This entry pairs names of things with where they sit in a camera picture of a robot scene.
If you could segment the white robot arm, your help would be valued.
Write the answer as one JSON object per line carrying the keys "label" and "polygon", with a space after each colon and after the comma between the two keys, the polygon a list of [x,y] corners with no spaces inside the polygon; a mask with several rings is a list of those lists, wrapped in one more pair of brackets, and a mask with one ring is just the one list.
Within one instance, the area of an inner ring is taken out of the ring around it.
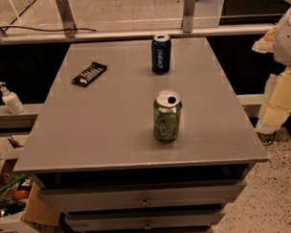
{"label": "white robot arm", "polygon": [[257,116],[257,132],[273,134],[291,114],[291,7],[276,27],[254,43],[252,50],[273,53],[275,62],[285,66],[278,76],[268,79]]}

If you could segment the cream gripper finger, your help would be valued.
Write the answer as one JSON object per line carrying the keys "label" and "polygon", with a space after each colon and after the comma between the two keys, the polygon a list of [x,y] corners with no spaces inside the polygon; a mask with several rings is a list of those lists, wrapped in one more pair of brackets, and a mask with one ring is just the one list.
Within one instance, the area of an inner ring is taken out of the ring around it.
{"label": "cream gripper finger", "polygon": [[256,129],[263,134],[273,134],[291,114],[291,66],[279,75],[271,74],[263,94]]}
{"label": "cream gripper finger", "polygon": [[274,52],[274,35],[276,32],[276,27],[273,29],[269,30],[263,37],[261,37],[259,40],[257,40],[253,47],[252,50],[254,52],[259,52],[259,53],[273,53]]}

